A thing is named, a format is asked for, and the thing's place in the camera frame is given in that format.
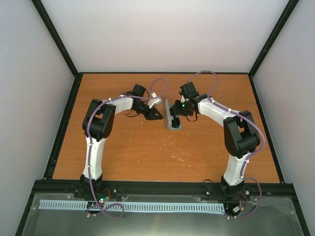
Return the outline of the grey glasses case green lining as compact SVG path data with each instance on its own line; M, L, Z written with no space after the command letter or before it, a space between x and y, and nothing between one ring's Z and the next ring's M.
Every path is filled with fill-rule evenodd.
M165 99L165 101L164 101L164 119L165 119L166 129L172 130L172 131L181 130L182 129L181 123L180 123L179 128L172 128L172 126L171 126L172 116L170 115L170 110L169 110L170 107L173 107L173 105L170 105L168 99Z

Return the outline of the black sunglasses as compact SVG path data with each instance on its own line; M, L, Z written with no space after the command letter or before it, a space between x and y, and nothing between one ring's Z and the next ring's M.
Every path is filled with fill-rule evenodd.
M171 126L172 126L172 128L179 128L179 126L180 126L179 116L177 116L176 118L172 117Z

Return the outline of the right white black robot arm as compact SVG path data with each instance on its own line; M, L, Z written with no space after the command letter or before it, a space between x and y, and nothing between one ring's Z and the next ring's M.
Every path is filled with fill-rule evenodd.
M232 110L207 94L199 94L192 82L182 85L179 94L182 98L172 106L172 115L189 117L201 114L223 127L229 159L221 177L220 191L224 197L231 198L243 187L249 159L260 145L259 128L249 111Z

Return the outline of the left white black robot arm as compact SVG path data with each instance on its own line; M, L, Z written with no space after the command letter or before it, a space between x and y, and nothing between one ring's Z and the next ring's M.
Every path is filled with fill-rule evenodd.
M93 99L84 117L82 128L87 142L86 162L80 182L85 186L85 192L92 198L102 194L102 156L105 142L109 137L115 115L124 111L135 111L146 120L163 119L155 107L162 98L153 91L144 98L146 89L135 84L132 91L123 93L116 98L107 100Z

